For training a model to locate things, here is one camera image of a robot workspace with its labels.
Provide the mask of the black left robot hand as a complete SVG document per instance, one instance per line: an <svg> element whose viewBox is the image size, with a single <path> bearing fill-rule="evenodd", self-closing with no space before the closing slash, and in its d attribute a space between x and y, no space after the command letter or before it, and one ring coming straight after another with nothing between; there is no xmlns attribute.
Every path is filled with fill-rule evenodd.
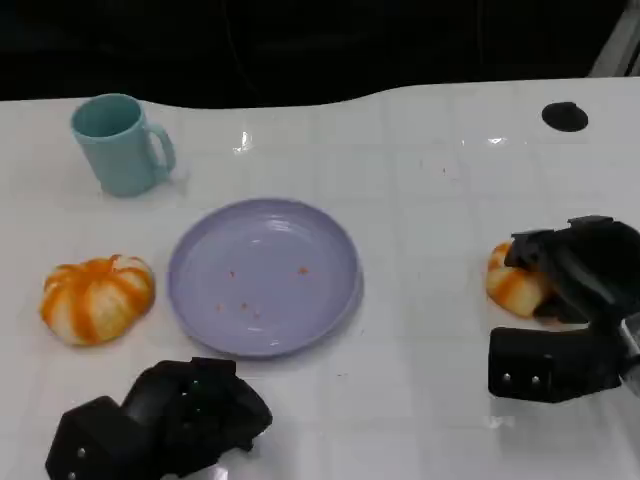
<svg viewBox="0 0 640 480"><path fill-rule="evenodd" d="M180 478L226 452L249 452L273 422L265 401L236 375L232 360L163 360L144 370L121 407L151 434L152 464Z"/></svg>

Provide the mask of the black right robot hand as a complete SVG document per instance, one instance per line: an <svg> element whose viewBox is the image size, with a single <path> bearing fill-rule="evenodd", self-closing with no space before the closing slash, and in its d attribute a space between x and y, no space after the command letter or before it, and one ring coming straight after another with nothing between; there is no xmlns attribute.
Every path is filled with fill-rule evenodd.
<svg viewBox="0 0 640 480"><path fill-rule="evenodd" d="M608 328L639 312L639 232L631 226L585 216L564 229L512 238L505 264L538 276L549 289L534 317Z"/></svg>

